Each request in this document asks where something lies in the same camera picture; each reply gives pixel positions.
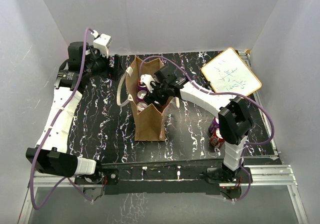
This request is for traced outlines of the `red cola can front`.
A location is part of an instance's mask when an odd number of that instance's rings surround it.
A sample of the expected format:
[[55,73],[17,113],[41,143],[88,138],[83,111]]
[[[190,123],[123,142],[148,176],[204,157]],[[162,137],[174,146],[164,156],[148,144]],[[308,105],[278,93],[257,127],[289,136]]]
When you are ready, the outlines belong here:
[[148,106],[148,104],[147,104],[145,101],[138,102],[137,105],[136,105],[137,111],[138,111],[138,112],[141,112],[141,111],[143,111],[147,106]]

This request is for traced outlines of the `red cola can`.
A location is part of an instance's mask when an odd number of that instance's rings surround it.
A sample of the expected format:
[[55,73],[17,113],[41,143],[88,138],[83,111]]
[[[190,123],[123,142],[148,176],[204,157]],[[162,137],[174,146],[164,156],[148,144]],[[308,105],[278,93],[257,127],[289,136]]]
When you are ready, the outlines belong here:
[[145,101],[138,102],[137,105],[136,105],[137,111],[138,111],[138,112],[141,112],[141,111],[143,111],[147,106],[148,106],[148,104],[147,104]]
[[165,105],[161,105],[158,101],[154,101],[153,105],[157,108],[159,112],[163,112],[164,108],[166,107]]
[[210,145],[211,145],[212,147],[214,147],[214,148],[221,148],[221,147],[224,145],[225,140],[224,140],[223,137],[221,136],[221,134],[220,134],[220,129],[219,129],[219,128],[217,128],[217,129],[213,132],[213,134],[212,134],[212,136],[211,136],[211,138],[210,138],[210,140],[209,140],[209,143],[210,143]]

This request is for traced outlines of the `purple Fanta can back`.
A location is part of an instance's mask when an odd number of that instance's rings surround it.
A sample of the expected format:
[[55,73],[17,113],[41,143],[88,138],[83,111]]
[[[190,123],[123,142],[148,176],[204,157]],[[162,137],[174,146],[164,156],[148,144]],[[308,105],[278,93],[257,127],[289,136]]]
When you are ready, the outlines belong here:
[[146,96],[148,92],[146,90],[140,90],[137,92],[137,101],[138,102],[143,102],[144,101],[144,97]]

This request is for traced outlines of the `purple fanta can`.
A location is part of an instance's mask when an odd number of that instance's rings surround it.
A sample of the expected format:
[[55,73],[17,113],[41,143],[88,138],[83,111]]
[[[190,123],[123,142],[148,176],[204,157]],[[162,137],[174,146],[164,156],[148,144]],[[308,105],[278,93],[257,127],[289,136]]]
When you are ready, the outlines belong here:
[[137,92],[137,101],[138,102],[143,102],[144,101],[144,97],[146,96],[148,92],[146,90],[140,90]]
[[141,91],[141,90],[147,90],[147,86],[141,81],[141,80],[138,80],[137,82],[137,89],[138,91]]
[[211,122],[211,124],[210,124],[210,126],[209,126],[209,128],[208,128],[208,131],[209,131],[209,133],[213,134],[214,131],[215,131],[216,129],[218,129],[218,128],[219,128],[219,119],[218,119],[217,117],[215,117],[215,118],[212,120],[212,122]]

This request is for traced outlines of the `brown canvas tote bag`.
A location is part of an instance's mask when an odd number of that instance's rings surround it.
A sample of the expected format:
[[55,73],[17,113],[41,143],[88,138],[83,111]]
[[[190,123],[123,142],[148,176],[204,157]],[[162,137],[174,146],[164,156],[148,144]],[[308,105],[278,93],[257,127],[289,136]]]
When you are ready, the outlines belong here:
[[155,72],[164,64],[159,58],[143,63],[135,56],[133,62],[124,71],[117,88],[117,105],[130,104],[135,124],[135,141],[164,141],[165,121],[171,106],[175,104],[176,97],[169,97],[166,103],[157,109],[153,104],[140,111],[138,110],[138,80],[139,73],[155,76]]

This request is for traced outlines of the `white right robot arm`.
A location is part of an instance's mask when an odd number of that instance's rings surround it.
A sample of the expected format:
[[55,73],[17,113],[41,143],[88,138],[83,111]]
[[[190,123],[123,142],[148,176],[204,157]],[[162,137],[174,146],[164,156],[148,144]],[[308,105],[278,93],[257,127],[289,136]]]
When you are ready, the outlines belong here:
[[223,177],[235,182],[241,176],[243,149],[249,130],[253,125],[245,100],[233,99],[209,91],[187,77],[170,74],[167,66],[154,73],[143,74],[139,81],[147,86],[147,103],[163,105],[170,97],[178,97],[205,109],[218,119],[221,137],[225,140]]

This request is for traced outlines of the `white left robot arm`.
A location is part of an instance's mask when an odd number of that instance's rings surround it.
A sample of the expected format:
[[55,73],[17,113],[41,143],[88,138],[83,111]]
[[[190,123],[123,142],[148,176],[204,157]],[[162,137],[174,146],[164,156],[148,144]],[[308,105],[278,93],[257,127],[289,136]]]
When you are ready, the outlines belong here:
[[90,78],[101,75],[117,80],[121,67],[119,56],[110,65],[110,37],[99,37],[92,45],[73,42],[68,46],[68,58],[61,64],[54,84],[51,110],[34,148],[28,148],[26,158],[32,164],[32,172],[38,171],[62,177],[85,175],[92,183],[103,178],[102,169],[92,159],[77,157],[67,153],[68,135],[76,108]]

